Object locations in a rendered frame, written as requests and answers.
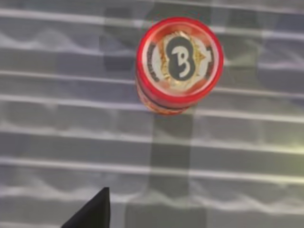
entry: red lid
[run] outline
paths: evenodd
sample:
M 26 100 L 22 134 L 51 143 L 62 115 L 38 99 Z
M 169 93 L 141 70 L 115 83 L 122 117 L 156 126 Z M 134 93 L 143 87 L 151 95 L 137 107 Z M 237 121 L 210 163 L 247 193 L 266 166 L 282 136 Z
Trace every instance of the red lid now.
M 183 17 L 153 25 L 137 51 L 141 82 L 170 103 L 191 103 L 204 97 L 219 80 L 223 62 L 214 33 L 201 22 Z

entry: red rim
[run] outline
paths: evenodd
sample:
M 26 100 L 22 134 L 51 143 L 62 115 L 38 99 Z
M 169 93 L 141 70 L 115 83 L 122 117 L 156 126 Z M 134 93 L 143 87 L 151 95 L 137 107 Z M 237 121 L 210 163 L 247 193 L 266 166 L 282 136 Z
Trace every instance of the red rim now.
M 176 96 L 170 96 L 168 94 L 163 93 L 162 91 L 158 90 L 148 79 L 147 75 L 144 72 L 143 69 L 143 65 L 142 65 L 142 61 L 141 61 L 141 57 L 143 55 L 143 48 L 144 45 L 146 44 L 148 38 L 151 36 L 151 34 L 157 30 L 160 26 L 167 24 L 167 23 L 172 23 L 172 22 L 187 22 L 190 24 L 194 24 L 196 26 L 198 26 L 199 28 L 201 28 L 202 30 L 204 30 L 214 41 L 216 47 L 217 47 L 217 51 L 218 51 L 218 68 L 216 70 L 215 76 L 213 78 L 213 80 L 209 83 L 209 85 L 202 91 L 199 91 L 195 94 L 192 95 L 188 95 L 188 96 L 184 96 L 184 97 L 176 97 Z M 145 84 L 145 86 L 156 96 L 159 97 L 160 99 L 166 100 L 168 102 L 172 102 L 172 103 L 189 103 L 189 102 L 193 102 L 196 100 L 200 100 L 201 98 L 203 98 L 205 95 L 207 95 L 212 88 L 216 85 L 216 83 L 218 82 L 221 74 L 222 74 L 222 70 L 223 70 L 223 64 L 224 64 L 224 55 L 223 55 L 223 51 L 222 51 L 222 47 L 220 45 L 220 42 L 218 40 L 218 38 L 215 36 L 215 34 L 204 24 L 202 24 L 200 21 L 194 20 L 194 19 L 190 19 L 190 18 L 184 18 L 184 17 L 174 17 L 174 18 L 168 18 L 165 20 L 162 20 L 160 22 L 158 22 L 157 24 L 153 25 L 148 31 L 147 33 L 144 35 L 144 37 L 142 38 L 138 50 L 137 50 L 137 57 L 136 57 L 136 64 L 137 64 L 137 70 L 139 73 L 139 76 L 142 80 L 142 82 Z

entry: gray surface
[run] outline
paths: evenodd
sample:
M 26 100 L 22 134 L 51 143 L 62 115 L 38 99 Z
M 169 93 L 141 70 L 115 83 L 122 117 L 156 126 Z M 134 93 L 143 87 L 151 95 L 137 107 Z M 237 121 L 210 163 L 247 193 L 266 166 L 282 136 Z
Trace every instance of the gray surface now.
M 303 13 L 301 0 L 0 0 L 0 228 L 57 228 L 105 186 L 112 228 L 302 228 Z M 225 70 L 163 119 L 137 98 L 135 50 L 153 20 L 181 15 L 216 32 Z

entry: corrugated metal surface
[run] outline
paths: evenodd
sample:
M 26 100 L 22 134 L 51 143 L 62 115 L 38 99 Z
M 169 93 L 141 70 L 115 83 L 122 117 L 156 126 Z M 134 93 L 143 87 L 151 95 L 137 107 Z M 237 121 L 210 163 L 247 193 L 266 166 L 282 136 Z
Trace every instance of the corrugated metal surface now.
M 300 0 L 0 0 L 0 228 L 59 227 L 105 186 L 112 228 L 302 228 L 303 13 Z M 134 56 L 151 23 L 181 15 L 217 33 L 225 71 L 164 120 L 137 98 Z

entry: metal surface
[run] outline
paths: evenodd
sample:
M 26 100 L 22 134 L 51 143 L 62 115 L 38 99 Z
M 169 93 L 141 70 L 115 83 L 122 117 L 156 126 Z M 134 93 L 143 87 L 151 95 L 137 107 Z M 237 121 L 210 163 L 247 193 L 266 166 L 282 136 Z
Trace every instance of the metal surface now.
M 0 0 L 0 228 L 57 228 L 105 186 L 112 228 L 142 208 L 163 211 L 157 228 L 177 215 L 302 228 L 303 13 L 300 0 Z M 211 26 L 225 70 L 163 120 L 138 100 L 135 50 L 182 15 Z

